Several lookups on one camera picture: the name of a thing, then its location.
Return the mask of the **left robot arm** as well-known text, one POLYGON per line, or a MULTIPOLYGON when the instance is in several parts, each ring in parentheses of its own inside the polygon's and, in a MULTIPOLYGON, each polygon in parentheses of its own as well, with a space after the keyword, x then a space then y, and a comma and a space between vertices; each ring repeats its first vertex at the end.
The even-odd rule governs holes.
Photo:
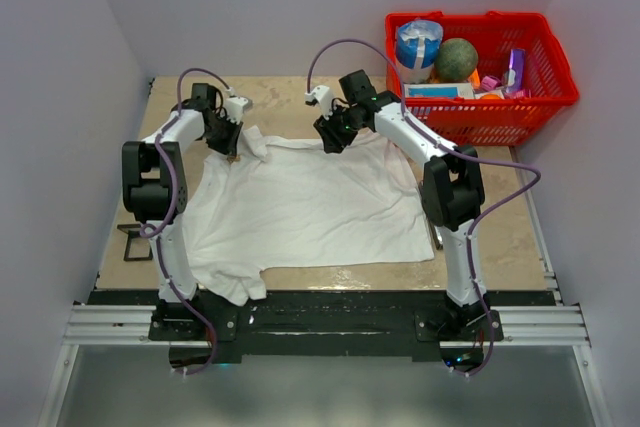
POLYGON ((204 142, 210 150, 235 158, 243 116, 251 106, 250 99, 233 90, 224 97, 211 84, 195 83, 190 97, 180 100, 158 129, 122 146, 124 208, 149 242, 162 301, 190 301, 198 292, 182 226, 189 199, 183 155, 192 144, 204 142))

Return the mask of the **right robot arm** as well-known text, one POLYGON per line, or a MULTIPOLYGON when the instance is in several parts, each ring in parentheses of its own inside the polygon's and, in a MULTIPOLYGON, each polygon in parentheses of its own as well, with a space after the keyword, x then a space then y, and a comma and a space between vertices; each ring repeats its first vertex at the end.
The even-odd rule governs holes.
POLYGON ((421 200, 430 223, 442 237, 447 267, 447 297, 456 309, 445 316, 448 333, 469 339, 481 327, 475 305, 486 307, 486 286, 474 260, 477 234, 472 224, 485 201, 484 186, 472 147, 459 148, 432 132, 406 111, 391 91, 378 92, 367 74, 356 71, 339 80, 344 105, 325 86, 308 87, 305 103, 320 107, 314 122, 324 151, 341 153, 364 128, 381 135, 423 167, 421 200))

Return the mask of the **white t-shirt garment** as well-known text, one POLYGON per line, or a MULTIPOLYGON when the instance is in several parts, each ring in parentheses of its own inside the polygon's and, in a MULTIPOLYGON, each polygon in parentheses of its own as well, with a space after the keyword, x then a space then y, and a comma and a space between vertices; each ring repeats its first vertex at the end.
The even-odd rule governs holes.
POLYGON ((266 269, 434 259, 417 181, 386 138, 365 132, 327 154, 251 127, 239 153, 204 159, 183 218, 195 279, 231 303, 265 298, 266 269))

